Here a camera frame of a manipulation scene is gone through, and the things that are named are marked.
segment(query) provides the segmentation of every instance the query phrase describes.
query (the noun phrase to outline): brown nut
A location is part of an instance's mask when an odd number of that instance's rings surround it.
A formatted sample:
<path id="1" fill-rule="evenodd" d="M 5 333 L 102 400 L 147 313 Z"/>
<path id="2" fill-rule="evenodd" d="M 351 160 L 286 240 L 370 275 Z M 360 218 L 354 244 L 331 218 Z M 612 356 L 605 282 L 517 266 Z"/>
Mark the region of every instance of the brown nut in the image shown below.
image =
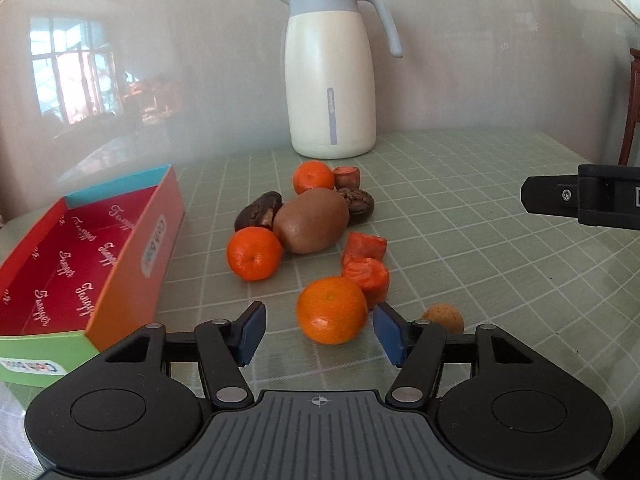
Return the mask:
<path id="1" fill-rule="evenodd" d="M 277 191 L 268 191 L 251 202 L 236 217 L 234 229 L 265 227 L 273 231 L 273 218 L 282 207 L 282 197 Z"/>
<path id="2" fill-rule="evenodd" d="M 373 213 L 375 206 L 373 197 L 363 189 L 343 187 L 338 190 L 349 207 L 349 225 L 364 222 Z"/>
<path id="3" fill-rule="evenodd" d="M 436 303 L 431 305 L 420 319 L 428 319 L 439 323 L 450 334 L 462 334 L 465 331 L 465 321 L 460 311 L 449 303 Z"/>

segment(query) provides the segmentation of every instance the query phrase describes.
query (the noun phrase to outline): green grid tablecloth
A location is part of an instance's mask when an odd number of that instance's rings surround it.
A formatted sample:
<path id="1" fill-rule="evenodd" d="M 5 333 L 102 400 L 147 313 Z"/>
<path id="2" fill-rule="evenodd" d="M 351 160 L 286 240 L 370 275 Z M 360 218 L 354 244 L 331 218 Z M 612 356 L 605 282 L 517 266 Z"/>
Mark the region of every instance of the green grid tablecloth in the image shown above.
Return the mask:
<path id="1" fill-rule="evenodd" d="M 300 290 L 340 273 L 344 238 L 321 253 L 286 256 L 263 282 L 242 282 L 226 266 L 236 214 L 269 190 L 293 198 L 291 177 L 303 160 L 285 148 L 177 168 L 188 212 L 157 320 L 170 331 L 191 330 L 204 320 L 235 319 L 261 300 L 267 332 L 242 370 L 255 394 L 385 392 L 398 370 L 386 360 L 371 323 L 337 347 L 315 344 L 297 327 Z M 381 136 L 372 152 L 331 165 L 359 166 L 361 187 L 376 200 L 370 221 L 354 229 L 389 241 L 387 301 L 407 319 L 433 303 L 455 304 L 467 332 L 495 323 L 591 387 L 614 417 L 604 466 L 640 426 L 640 232 L 530 215 L 519 200 L 528 176 L 575 174 L 584 162 L 538 132 L 441 130 Z M 174 365 L 173 371 L 202 395 L 194 365 Z M 468 366 L 447 365 L 440 394 L 468 375 Z M 21 426 L 34 394 L 0 384 L 1 480 L 39 471 Z"/>

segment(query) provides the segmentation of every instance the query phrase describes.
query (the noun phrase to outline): orange carrot chunk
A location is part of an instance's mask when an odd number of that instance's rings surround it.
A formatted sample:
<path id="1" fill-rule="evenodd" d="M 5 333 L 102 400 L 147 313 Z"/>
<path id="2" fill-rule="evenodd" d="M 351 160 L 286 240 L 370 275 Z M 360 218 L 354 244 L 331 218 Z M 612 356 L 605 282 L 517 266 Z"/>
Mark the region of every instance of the orange carrot chunk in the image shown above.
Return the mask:
<path id="1" fill-rule="evenodd" d="M 360 170 L 353 166 L 338 166 L 334 169 L 335 189 L 348 187 L 358 189 L 360 187 Z"/>
<path id="2" fill-rule="evenodd" d="M 379 236 L 351 231 L 342 252 L 342 266 L 353 258 L 373 258 L 382 261 L 386 253 L 386 240 Z"/>
<path id="3" fill-rule="evenodd" d="M 354 258 L 342 269 L 342 276 L 363 291 L 367 308 L 372 310 L 386 300 L 389 290 L 389 271 L 382 262 L 373 258 Z"/>

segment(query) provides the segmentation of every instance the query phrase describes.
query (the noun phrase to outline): open cardboard box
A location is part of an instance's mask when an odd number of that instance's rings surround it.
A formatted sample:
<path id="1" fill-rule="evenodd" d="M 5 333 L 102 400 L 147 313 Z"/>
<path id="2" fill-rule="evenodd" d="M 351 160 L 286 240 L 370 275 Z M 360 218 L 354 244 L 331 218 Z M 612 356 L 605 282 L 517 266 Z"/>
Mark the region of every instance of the open cardboard box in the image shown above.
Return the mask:
<path id="1" fill-rule="evenodd" d="M 49 386 L 152 322 L 183 214 L 171 166 L 56 202 L 0 266 L 0 381 Z"/>

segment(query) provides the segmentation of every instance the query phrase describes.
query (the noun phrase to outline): gray handle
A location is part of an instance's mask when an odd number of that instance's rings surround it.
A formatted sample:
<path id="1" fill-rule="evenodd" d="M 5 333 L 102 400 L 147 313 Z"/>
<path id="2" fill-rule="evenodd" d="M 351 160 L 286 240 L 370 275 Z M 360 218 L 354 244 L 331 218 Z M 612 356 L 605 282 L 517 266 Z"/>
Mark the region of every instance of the gray handle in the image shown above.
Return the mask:
<path id="1" fill-rule="evenodd" d="M 365 2 L 369 2 L 376 8 L 376 12 L 378 16 L 380 16 L 380 21 L 382 22 L 382 26 L 385 27 L 386 38 L 389 42 L 389 52 L 393 57 L 402 57 L 402 45 L 400 44 L 400 38 L 398 37 L 398 30 L 396 29 L 396 24 L 394 23 L 394 19 L 389 12 L 389 9 L 386 8 L 386 5 L 382 2 L 382 0 L 363 0 Z"/>

